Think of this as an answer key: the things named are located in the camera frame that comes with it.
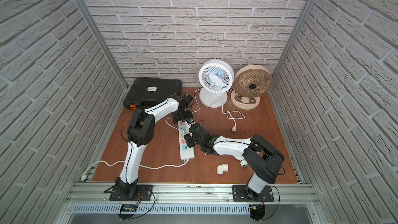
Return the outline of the white multicolour power strip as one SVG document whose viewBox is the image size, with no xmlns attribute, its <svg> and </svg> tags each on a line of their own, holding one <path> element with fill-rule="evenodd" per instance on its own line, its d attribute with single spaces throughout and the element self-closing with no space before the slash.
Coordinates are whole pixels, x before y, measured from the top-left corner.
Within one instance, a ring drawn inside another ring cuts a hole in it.
<svg viewBox="0 0 398 224">
<path fill-rule="evenodd" d="M 179 146 L 180 146 L 180 158 L 182 161 L 191 160 L 195 158 L 194 149 L 188 147 L 187 142 L 184 138 L 186 134 L 189 134 L 189 125 L 187 122 L 178 121 L 179 129 Z"/>
</svg>

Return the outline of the white pvc elbow fitting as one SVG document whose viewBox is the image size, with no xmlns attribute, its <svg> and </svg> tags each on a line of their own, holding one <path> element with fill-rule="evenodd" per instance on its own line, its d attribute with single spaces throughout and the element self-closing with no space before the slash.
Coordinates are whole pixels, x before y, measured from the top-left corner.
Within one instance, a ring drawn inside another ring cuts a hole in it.
<svg viewBox="0 0 398 224">
<path fill-rule="evenodd" d="M 228 164 L 220 164 L 217 166 L 217 174 L 222 175 L 225 172 L 229 171 L 229 166 Z"/>
</svg>

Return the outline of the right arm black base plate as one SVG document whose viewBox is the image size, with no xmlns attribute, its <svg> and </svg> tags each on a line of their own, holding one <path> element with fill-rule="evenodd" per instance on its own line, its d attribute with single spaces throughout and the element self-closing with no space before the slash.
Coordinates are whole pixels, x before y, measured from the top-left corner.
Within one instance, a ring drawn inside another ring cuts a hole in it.
<svg viewBox="0 0 398 224">
<path fill-rule="evenodd" d="M 274 202 L 270 186 L 265 186 L 260 193 L 256 193 L 247 185 L 233 185 L 232 196 L 234 202 Z"/>
</svg>

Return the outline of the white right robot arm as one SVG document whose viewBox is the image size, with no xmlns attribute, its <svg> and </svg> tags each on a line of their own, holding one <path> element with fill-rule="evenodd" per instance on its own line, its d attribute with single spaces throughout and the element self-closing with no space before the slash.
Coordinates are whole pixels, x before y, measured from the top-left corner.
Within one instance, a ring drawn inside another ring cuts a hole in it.
<svg viewBox="0 0 398 224">
<path fill-rule="evenodd" d="M 184 135 L 188 147 L 199 146 L 207 155 L 227 155 L 240 161 L 242 167 L 251 167 L 253 175 L 246 185 L 252 201 L 259 197 L 268 184 L 275 183 L 283 168 L 285 156 L 260 135 L 250 139 L 231 139 L 210 135 L 199 123 L 192 124 Z"/>
</svg>

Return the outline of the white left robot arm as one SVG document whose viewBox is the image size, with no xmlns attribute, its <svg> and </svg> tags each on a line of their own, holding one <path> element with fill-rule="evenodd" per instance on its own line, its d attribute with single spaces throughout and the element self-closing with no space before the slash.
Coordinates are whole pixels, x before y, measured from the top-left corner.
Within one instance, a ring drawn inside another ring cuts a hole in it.
<svg viewBox="0 0 398 224">
<path fill-rule="evenodd" d="M 163 102 L 147 108 L 137 109 L 127 127 L 128 150 L 123 169 L 115 180 L 115 187 L 128 198 L 136 194 L 138 170 L 145 148 L 154 137 L 155 124 L 169 114 L 173 120 L 193 121 L 193 114 L 189 110 L 193 97 L 189 94 L 178 96 L 172 94 Z"/>
</svg>

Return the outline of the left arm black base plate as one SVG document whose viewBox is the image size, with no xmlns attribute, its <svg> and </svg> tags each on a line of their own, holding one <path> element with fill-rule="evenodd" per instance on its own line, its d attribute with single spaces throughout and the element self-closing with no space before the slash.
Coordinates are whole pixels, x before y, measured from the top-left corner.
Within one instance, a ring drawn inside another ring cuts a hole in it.
<svg viewBox="0 0 398 224">
<path fill-rule="evenodd" d="M 141 201 L 150 201 L 153 199 L 152 192 L 153 185 L 138 184 L 129 188 L 127 191 L 121 190 L 118 186 L 114 185 L 110 192 L 110 201 L 133 201 L 137 202 L 138 197 Z"/>
</svg>

